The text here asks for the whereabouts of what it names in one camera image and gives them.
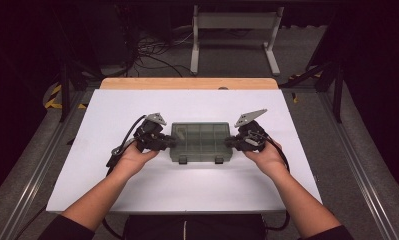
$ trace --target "white metal stand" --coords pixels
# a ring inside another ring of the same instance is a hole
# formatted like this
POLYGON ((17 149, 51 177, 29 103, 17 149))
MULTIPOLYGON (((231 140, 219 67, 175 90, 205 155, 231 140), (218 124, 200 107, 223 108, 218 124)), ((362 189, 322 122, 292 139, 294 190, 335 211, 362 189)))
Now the white metal stand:
POLYGON ((193 50, 190 71, 196 75, 199 65, 199 29, 271 29, 270 41, 264 42, 264 50, 274 76, 280 75, 276 59, 273 53, 273 46, 283 15, 283 7, 277 12, 266 13, 214 13, 199 12, 195 5, 193 11, 193 50))

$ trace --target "forearm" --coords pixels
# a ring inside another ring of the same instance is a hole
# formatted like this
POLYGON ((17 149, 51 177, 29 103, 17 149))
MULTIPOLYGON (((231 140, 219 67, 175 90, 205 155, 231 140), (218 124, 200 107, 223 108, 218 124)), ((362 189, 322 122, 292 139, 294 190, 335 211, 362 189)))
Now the forearm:
POLYGON ((115 168, 109 176, 68 207, 62 216, 95 231, 133 175, 130 171, 115 168))
POLYGON ((276 185, 280 197, 290 213, 302 238, 340 226, 339 221, 316 200, 284 166, 267 174, 276 185))

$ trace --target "gray carpet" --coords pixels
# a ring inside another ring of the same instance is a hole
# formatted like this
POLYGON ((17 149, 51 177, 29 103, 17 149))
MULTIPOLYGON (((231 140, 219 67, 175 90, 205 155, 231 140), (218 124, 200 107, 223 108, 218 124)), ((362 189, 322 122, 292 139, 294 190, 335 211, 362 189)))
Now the gray carpet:
MULTIPOLYGON (((319 39, 325 28, 292 28, 281 29, 274 47, 281 75, 275 79, 285 82, 289 76, 304 72, 319 39)), ((230 32, 207 32, 201 35, 199 61, 200 77, 271 77, 267 59, 261 47, 268 32, 252 31, 244 37, 235 37, 230 32)), ((172 65, 190 66, 191 43, 184 43, 170 49, 162 55, 153 55, 172 65)), ((142 57, 140 65, 163 67, 160 62, 142 57)), ((183 67, 176 67, 183 76, 190 76, 183 67)), ((140 66, 132 68, 128 76, 141 77, 177 77, 178 74, 169 67, 147 69, 140 66)), ((348 164, 347 154, 336 134, 330 115, 323 109, 319 94, 309 89, 313 80, 301 84, 295 89, 298 102, 294 103, 291 90, 286 90, 285 99, 297 128, 299 137, 308 157, 311 170, 316 175, 324 204, 347 226, 356 239, 383 239, 372 212, 368 207, 356 178, 348 164)), ((88 103, 94 88, 89 88, 82 103, 88 103)), ((70 150, 67 142, 72 140, 84 116, 84 109, 77 109, 58 144, 57 154, 49 167, 47 175, 29 210, 24 216, 24 225, 43 207, 50 197, 65 158, 70 150)), ((0 234, 12 211, 23 194, 24 186, 30 180, 39 159, 59 124, 60 110, 49 109, 48 114, 39 127, 20 160, 9 174, 0 189, 0 234)), ((342 101, 342 126, 347 130, 354 149, 357 151, 362 165, 376 189, 381 204, 396 231, 399 239, 399 188, 387 170, 368 132, 363 125, 354 104, 344 92, 342 101)), ((35 239, 39 236, 55 214, 42 212, 27 228, 20 239, 35 239)), ((121 232, 127 216, 110 215, 109 224, 121 232)), ((280 225, 283 213, 265 215, 270 226, 280 225)), ((100 227, 94 239, 112 239, 113 237, 100 227)), ((298 234, 293 223, 282 232, 270 232, 269 239, 297 239, 298 234)))

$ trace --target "plastic container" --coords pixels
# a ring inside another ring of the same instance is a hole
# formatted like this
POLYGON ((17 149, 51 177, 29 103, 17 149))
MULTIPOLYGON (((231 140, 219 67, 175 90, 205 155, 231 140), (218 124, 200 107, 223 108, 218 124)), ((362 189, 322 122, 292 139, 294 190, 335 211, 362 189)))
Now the plastic container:
POLYGON ((171 136, 176 138, 177 146, 170 148, 173 162, 215 162, 230 161, 233 150, 224 144, 230 136, 226 122, 173 123, 171 136))

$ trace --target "person's left arm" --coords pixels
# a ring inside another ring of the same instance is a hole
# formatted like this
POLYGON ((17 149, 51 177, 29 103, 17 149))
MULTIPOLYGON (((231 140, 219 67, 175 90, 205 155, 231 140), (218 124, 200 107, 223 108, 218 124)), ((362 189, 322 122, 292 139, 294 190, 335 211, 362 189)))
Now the person's left arm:
POLYGON ((133 142, 125 150, 114 170, 61 215, 96 231, 127 181, 138 173, 147 161, 159 153, 157 151, 141 153, 137 150, 136 145, 137 142, 133 142))

